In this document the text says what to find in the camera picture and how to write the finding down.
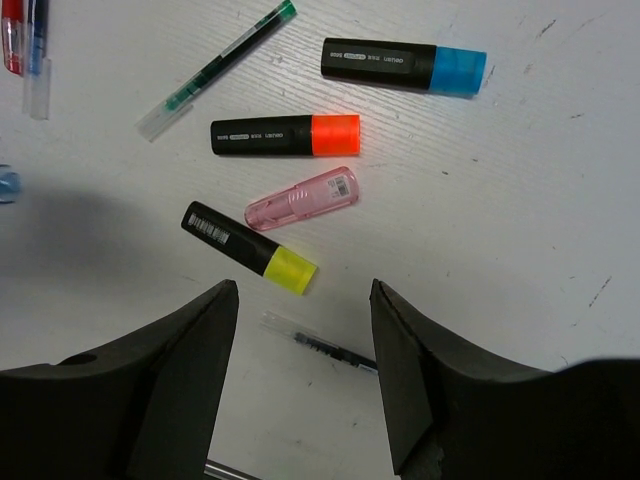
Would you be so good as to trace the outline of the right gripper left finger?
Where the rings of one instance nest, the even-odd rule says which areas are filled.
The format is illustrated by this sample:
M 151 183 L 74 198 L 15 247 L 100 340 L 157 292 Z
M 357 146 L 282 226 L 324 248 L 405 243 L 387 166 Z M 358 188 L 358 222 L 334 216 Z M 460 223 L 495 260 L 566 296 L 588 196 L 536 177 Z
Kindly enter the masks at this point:
M 1 374 L 5 479 L 200 479 L 238 316 L 225 280 L 59 364 Z

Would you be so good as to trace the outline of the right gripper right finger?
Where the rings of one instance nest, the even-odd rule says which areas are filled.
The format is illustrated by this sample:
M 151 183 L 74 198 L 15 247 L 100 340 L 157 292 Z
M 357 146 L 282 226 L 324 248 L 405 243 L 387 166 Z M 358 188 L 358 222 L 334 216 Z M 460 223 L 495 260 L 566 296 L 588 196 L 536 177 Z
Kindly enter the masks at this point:
M 639 363 L 556 372 L 493 354 L 374 280 L 371 326 L 403 479 L 635 479 Z

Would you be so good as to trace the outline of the yellow cap highlighter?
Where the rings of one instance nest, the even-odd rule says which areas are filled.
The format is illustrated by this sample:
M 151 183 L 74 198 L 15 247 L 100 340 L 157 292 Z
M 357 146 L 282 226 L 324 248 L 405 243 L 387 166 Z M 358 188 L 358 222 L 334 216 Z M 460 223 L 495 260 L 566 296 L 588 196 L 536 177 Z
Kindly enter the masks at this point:
M 317 266 L 220 212 L 193 201 L 181 227 L 257 275 L 303 295 Z

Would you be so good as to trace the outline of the pink clear highlighter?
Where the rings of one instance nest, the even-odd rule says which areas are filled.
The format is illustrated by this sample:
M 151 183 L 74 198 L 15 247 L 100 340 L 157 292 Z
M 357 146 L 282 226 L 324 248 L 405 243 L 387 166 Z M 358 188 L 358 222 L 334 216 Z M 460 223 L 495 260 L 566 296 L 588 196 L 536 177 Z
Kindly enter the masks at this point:
M 353 205 L 359 196 L 355 174 L 342 166 L 249 204 L 244 219 L 267 231 Z

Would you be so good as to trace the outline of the blue clear highlighter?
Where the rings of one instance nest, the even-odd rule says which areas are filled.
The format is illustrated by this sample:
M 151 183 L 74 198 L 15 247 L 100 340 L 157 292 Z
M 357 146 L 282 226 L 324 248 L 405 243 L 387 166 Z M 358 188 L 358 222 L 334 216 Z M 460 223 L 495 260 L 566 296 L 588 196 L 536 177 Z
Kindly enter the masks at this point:
M 10 165 L 0 165 L 0 203 L 11 204 L 22 191 L 21 177 Z

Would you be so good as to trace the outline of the orange cap highlighter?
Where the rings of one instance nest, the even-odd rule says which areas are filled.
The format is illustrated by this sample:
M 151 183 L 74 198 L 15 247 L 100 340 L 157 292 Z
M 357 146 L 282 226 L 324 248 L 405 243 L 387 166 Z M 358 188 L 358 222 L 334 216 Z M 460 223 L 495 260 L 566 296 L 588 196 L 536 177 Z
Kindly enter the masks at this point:
M 218 120 L 210 125 L 219 156 L 350 156 L 360 153 L 358 115 L 298 115 Z

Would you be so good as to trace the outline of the blue cap highlighter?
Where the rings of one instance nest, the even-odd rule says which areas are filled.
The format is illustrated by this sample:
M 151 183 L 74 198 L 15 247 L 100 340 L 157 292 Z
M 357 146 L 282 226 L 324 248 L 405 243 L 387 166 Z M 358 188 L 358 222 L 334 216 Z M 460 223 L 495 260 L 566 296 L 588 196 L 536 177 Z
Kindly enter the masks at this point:
M 486 62 L 483 51 L 327 38 L 321 74 L 337 80 L 470 98 L 480 90 Z

